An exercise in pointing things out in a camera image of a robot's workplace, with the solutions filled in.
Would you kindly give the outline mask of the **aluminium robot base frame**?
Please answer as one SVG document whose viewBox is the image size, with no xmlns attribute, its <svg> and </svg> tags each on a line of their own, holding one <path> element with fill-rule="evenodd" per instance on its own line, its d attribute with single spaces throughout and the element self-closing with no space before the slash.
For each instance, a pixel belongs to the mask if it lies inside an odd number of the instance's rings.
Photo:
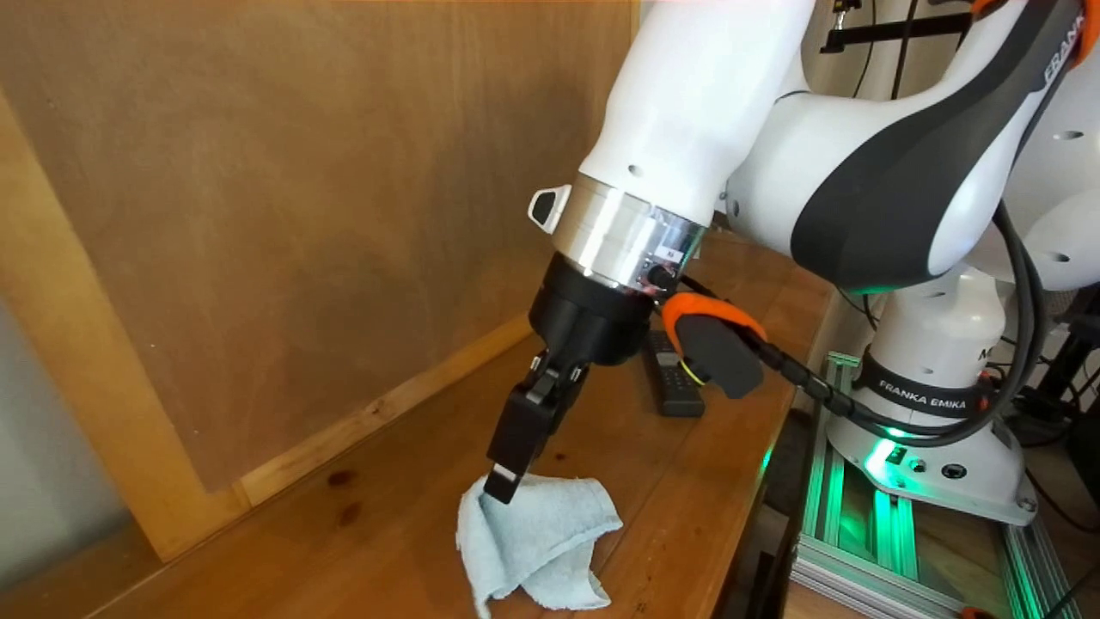
<svg viewBox="0 0 1100 619">
<path fill-rule="evenodd" d="M 819 410 L 791 581 L 876 619 L 1086 619 L 1042 518 L 1002 525 L 875 487 Z"/>
</svg>

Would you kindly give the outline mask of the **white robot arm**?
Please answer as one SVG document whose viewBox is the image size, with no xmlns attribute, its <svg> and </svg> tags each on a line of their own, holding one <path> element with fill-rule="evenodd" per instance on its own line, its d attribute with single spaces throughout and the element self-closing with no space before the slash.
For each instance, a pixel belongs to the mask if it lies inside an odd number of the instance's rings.
<svg viewBox="0 0 1100 619">
<path fill-rule="evenodd" d="M 813 10 L 654 3 L 579 179 L 529 200 L 554 238 L 529 312 L 543 352 L 497 425 L 489 494 L 516 494 L 595 365 L 664 329 L 697 381 L 744 396 L 776 371 L 824 403 L 835 450 L 876 487 L 1011 525 L 1035 517 L 1023 444 L 1002 425 L 1023 381 L 979 387 L 1002 304 L 969 252 L 1011 226 L 1008 179 L 1096 40 L 1096 0 L 969 0 L 942 79 L 902 98 L 816 94 L 803 71 Z M 853 392 L 680 285 L 717 221 L 838 289 L 892 295 Z"/>
</svg>

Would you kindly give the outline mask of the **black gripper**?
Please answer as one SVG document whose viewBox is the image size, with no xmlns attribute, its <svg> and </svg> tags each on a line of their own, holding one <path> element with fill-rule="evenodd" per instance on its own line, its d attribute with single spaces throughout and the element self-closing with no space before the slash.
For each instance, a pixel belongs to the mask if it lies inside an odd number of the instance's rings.
<svg viewBox="0 0 1100 619">
<path fill-rule="evenodd" d="M 654 300 L 618 292 L 581 275 L 564 255 L 551 259 L 529 324 L 548 353 L 537 353 L 526 379 L 512 385 L 489 444 L 485 490 L 508 506 L 524 475 L 540 458 L 575 406 L 590 369 L 632 359 L 649 336 Z"/>
</svg>

